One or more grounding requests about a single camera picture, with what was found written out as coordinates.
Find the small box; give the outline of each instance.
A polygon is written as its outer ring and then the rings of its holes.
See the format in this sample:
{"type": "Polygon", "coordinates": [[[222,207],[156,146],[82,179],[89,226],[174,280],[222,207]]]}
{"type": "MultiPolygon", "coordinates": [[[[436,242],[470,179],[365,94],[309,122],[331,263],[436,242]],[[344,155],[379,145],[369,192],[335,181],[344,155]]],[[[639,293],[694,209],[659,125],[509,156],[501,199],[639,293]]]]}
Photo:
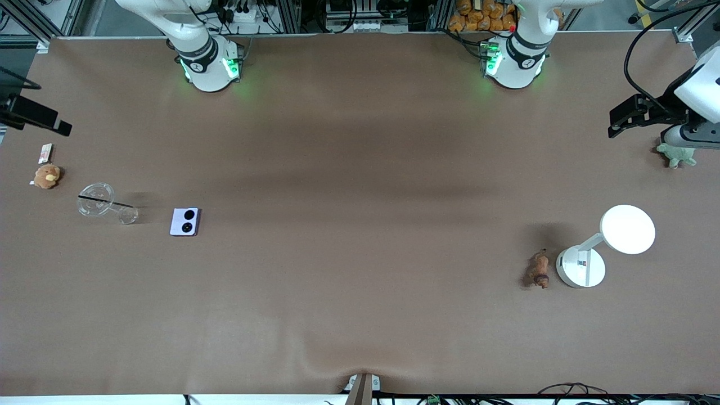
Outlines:
{"type": "Polygon", "coordinates": [[[50,154],[53,152],[53,145],[46,143],[40,149],[40,158],[37,160],[37,164],[44,164],[50,161],[50,154]]]}

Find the small figurine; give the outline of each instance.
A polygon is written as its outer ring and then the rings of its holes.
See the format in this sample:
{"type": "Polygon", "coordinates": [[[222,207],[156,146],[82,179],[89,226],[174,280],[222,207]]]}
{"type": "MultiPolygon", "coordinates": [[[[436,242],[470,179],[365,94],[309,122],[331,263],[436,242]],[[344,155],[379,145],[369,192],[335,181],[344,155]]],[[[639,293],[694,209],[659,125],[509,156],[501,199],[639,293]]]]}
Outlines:
{"type": "Polygon", "coordinates": [[[546,249],[542,249],[533,256],[533,260],[535,260],[535,267],[528,272],[528,277],[533,280],[533,283],[535,283],[535,285],[539,285],[543,289],[547,288],[547,285],[550,282],[550,277],[547,276],[547,266],[549,260],[545,255],[545,251],[546,249]]]}
{"type": "Polygon", "coordinates": [[[681,148],[679,146],[670,146],[666,143],[661,143],[655,150],[665,155],[670,161],[667,165],[671,169],[677,169],[680,162],[688,166],[698,164],[698,162],[693,159],[693,153],[695,153],[695,149],[693,148],[681,148]]]}
{"type": "Polygon", "coordinates": [[[52,188],[58,179],[60,179],[60,168],[54,164],[45,164],[35,172],[33,183],[42,189],[48,189],[52,188]]]}

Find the green led light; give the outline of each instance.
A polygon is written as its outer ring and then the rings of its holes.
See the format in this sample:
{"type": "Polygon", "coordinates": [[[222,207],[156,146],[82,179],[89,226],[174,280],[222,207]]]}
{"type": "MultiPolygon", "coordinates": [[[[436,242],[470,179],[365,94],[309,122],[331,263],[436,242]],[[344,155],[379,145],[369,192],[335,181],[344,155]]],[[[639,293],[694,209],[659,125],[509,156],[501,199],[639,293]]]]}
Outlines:
{"type": "Polygon", "coordinates": [[[493,57],[491,57],[487,61],[487,68],[485,69],[485,73],[489,75],[496,74],[498,72],[498,67],[500,66],[500,62],[503,61],[503,54],[498,51],[493,57]]]}
{"type": "Polygon", "coordinates": [[[230,78],[238,77],[238,62],[234,59],[222,59],[222,64],[225,65],[225,70],[228,71],[230,78]]]}
{"type": "Polygon", "coordinates": [[[185,62],[183,62],[182,59],[180,60],[180,66],[182,66],[182,70],[185,72],[185,78],[186,78],[188,81],[191,81],[191,79],[190,79],[190,73],[187,71],[187,66],[185,66],[185,62]]]}

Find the black mount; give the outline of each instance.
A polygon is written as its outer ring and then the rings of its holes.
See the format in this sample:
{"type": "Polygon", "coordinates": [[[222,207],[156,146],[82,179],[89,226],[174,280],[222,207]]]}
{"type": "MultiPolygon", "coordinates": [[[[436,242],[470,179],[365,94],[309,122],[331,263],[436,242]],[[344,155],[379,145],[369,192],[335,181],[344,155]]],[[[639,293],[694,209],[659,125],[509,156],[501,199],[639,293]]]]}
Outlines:
{"type": "Polygon", "coordinates": [[[615,138],[624,130],[635,127],[647,127],[655,124],[691,124],[694,127],[705,122],[699,114],[690,110],[674,93],[675,89],[690,75],[691,70],[680,75],[667,87],[662,96],[656,98],[665,107],[664,109],[643,94],[635,94],[613,108],[610,111],[608,138],[615,138]]]}

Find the lamp base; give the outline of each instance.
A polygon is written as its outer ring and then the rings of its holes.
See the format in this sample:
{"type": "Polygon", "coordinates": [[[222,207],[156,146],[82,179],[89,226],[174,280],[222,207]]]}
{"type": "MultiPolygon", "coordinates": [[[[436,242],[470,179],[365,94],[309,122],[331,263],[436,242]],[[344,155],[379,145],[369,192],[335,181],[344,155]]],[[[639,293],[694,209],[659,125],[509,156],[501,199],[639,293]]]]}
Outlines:
{"type": "Polygon", "coordinates": [[[594,249],[579,248],[567,248],[557,257],[557,274],[570,287],[595,287],[605,278],[605,262],[594,249]]]}

